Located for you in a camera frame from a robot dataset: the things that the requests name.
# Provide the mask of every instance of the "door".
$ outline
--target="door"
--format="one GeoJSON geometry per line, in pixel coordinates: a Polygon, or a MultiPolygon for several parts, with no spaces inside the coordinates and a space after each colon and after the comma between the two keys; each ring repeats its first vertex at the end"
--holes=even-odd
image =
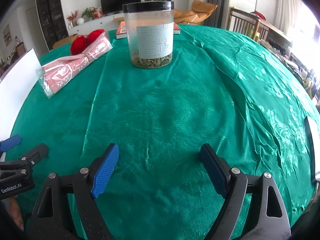
{"type": "Polygon", "coordinates": [[[35,44],[35,51],[37,56],[40,58],[47,54],[49,50],[42,34],[36,7],[26,10],[26,15],[30,33],[35,44]]]}

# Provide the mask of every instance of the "plastic wrapped pink fabric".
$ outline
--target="plastic wrapped pink fabric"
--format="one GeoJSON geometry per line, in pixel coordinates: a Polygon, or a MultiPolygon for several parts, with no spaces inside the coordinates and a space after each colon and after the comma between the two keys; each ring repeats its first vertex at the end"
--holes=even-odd
{"type": "Polygon", "coordinates": [[[61,57],[43,65],[38,70],[38,77],[46,96],[52,97],[80,71],[111,49],[108,34],[103,32],[81,54],[61,57]]]}

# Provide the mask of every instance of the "wooden railing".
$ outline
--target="wooden railing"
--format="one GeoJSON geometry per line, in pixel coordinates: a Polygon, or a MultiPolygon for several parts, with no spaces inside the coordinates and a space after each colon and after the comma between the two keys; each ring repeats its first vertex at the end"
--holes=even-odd
{"type": "Polygon", "coordinates": [[[241,33],[253,40],[261,39],[268,41],[272,39],[285,49],[288,46],[292,47],[292,40],[282,31],[258,16],[239,9],[230,8],[228,30],[241,33]]]}

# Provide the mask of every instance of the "dark display cabinet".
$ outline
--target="dark display cabinet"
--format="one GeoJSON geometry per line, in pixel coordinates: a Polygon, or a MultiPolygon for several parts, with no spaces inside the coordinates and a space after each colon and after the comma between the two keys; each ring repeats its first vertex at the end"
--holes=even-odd
{"type": "Polygon", "coordinates": [[[36,0],[40,25],[49,50],[68,36],[60,0],[36,0]]]}

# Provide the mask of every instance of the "white cabinet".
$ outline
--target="white cabinet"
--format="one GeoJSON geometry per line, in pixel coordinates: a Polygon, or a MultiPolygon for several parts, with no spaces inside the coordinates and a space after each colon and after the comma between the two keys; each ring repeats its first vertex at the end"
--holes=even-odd
{"type": "Polygon", "coordinates": [[[118,28],[119,23],[117,21],[114,22],[114,19],[121,17],[123,17],[123,14],[105,16],[68,29],[68,33],[69,35],[76,33],[79,35],[88,35],[90,32],[97,29],[104,29],[106,31],[115,30],[118,28]]]}

